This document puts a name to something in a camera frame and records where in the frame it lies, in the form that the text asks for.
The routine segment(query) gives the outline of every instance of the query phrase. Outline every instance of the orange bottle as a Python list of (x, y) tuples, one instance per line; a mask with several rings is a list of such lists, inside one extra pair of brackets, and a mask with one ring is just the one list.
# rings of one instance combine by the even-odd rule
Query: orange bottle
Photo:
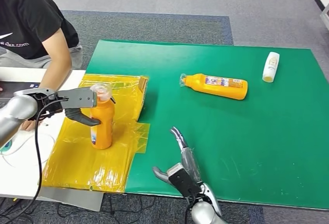
[(192, 76), (182, 74), (180, 86), (236, 100), (243, 100), (248, 90), (248, 83), (246, 80), (206, 76), (201, 73)]
[(97, 93), (97, 105), (91, 108), (91, 117), (100, 120), (100, 125), (91, 127), (91, 143), (93, 147), (104, 150), (112, 142), (112, 121), (115, 103), (109, 85), (95, 84), (91, 87)]

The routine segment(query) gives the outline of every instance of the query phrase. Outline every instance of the white bottle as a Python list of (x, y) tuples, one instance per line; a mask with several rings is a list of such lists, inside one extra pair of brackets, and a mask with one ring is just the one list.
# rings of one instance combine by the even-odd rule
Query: white bottle
[(273, 82), (277, 72), (279, 58), (279, 54), (270, 52), (265, 63), (264, 71), (263, 71), (263, 80), (267, 83)]

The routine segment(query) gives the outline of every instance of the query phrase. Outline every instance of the hand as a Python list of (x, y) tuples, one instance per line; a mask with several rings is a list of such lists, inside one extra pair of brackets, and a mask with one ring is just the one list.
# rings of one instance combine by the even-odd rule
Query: hand
[(33, 130), (35, 127), (35, 121), (35, 120), (26, 120), (24, 121), (22, 126), (21, 130), (26, 130), (26, 132), (30, 132)]

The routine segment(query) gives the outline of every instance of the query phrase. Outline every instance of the white cap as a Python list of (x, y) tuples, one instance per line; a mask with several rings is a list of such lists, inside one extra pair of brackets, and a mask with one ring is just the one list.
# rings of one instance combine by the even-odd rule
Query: white cap
[(109, 84), (94, 84), (91, 89), (96, 92), (100, 101), (107, 101), (112, 96), (112, 89)]

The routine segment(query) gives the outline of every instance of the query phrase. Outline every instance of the robotic arm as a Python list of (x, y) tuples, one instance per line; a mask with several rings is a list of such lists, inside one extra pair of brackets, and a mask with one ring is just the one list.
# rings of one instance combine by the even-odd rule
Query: robotic arm
[(35, 120), (44, 107), (40, 120), (65, 111), (66, 117), (88, 126), (100, 124), (82, 114), (80, 108), (95, 107), (97, 94), (89, 87), (54, 91), (48, 88), (26, 89), (14, 93), (6, 106), (0, 109), (0, 148), (17, 133), (26, 119)]
[(227, 224), (222, 219), (214, 192), (201, 179), (192, 149), (176, 127), (172, 127), (171, 132), (178, 142), (182, 162), (168, 169), (167, 173), (154, 166), (152, 170), (155, 177), (177, 188), (185, 197), (195, 224)]

